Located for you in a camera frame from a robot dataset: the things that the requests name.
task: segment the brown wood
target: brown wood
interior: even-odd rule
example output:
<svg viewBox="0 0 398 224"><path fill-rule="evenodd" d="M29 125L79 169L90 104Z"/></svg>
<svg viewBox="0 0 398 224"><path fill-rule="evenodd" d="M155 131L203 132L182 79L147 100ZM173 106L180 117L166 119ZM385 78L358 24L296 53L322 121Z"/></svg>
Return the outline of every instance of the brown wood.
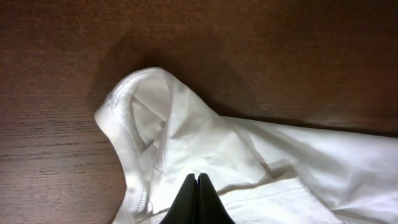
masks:
<svg viewBox="0 0 398 224"><path fill-rule="evenodd" d="M398 1L0 2L0 223L109 223L125 185L93 113L172 72L221 115L398 136Z"/></svg>

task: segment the white t-shirt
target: white t-shirt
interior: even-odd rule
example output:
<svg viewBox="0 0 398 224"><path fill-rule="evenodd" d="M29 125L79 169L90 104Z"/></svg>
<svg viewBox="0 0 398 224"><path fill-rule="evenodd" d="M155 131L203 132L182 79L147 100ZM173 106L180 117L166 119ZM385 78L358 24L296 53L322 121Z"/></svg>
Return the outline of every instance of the white t-shirt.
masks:
<svg viewBox="0 0 398 224"><path fill-rule="evenodd" d="M95 114L126 176L113 224L159 223L188 174L237 223L398 223L398 139L222 117L161 68Z"/></svg>

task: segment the white fabric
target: white fabric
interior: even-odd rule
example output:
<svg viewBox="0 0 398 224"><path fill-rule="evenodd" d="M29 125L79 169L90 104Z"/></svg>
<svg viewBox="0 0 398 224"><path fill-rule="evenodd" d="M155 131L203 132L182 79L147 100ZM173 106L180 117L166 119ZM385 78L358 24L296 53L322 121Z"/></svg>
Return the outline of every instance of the white fabric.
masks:
<svg viewBox="0 0 398 224"><path fill-rule="evenodd" d="M120 81L95 114L126 176L113 224L159 223L207 173L237 223L398 223L398 139L218 116L160 68Z"/></svg>

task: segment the black object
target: black object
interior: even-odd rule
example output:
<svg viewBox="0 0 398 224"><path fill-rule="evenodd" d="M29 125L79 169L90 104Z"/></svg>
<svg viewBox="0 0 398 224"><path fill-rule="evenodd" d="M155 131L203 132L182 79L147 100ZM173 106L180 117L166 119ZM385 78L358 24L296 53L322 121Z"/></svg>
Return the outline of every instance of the black object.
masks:
<svg viewBox="0 0 398 224"><path fill-rule="evenodd" d="M234 224L207 174L188 174L160 224Z"/></svg>

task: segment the wooden surface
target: wooden surface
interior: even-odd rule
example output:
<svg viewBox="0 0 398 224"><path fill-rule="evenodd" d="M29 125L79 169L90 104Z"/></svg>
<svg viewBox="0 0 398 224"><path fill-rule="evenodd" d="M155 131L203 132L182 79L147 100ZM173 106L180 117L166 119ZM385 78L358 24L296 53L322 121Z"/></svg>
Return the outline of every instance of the wooden surface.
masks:
<svg viewBox="0 0 398 224"><path fill-rule="evenodd" d="M0 1L0 223L109 223L93 114L158 66L221 115L398 136L398 1Z"/></svg>

